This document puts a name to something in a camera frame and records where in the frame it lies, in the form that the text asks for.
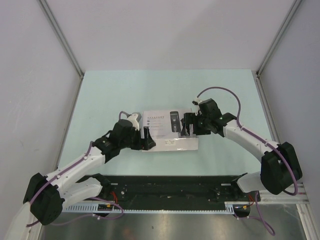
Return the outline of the white box with black tray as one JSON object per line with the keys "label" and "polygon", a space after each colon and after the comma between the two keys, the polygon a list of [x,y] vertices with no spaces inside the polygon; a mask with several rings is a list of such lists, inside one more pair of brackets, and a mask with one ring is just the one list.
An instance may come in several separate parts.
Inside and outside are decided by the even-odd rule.
{"label": "white box with black tray", "polygon": [[191,111],[190,108],[144,111],[142,125],[149,128],[155,142],[149,152],[198,150],[198,137],[183,129],[184,114]]}

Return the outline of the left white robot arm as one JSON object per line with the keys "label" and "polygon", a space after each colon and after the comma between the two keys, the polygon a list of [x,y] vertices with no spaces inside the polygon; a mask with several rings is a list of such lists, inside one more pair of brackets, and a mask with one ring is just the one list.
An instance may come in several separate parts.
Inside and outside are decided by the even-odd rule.
{"label": "left white robot arm", "polygon": [[110,196],[111,182],[100,173],[83,179],[88,171],[106,164],[123,149],[149,151],[155,146],[148,127],[139,129],[137,121],[120,119],[112,130],[90,142],[78,159],[46,175],[32,176],[23,201],[30,204],[30,212],[38,222],[49,225],[73,204]]}

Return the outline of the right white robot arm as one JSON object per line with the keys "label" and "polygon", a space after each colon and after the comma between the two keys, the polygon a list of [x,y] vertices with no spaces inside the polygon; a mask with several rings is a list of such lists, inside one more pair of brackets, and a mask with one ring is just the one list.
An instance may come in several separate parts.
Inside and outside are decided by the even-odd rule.
{"label": "right white robot arm", "polygon": [[273,195],[285,192],[294,186],[293,195],[298,193],[298,180],[303,176],[300,163],[292,144],[278,143],[262,138],[240,125],[239,118],[229,112],[223,114],[213,99],[196,100],[196,112],[187,112],[181,121],[185,135],[197,136],[218,134],[229,139],[260,162],[260,171],[244,173],[230,188],[231,196],[242,201],[250,192],[267,190]]}

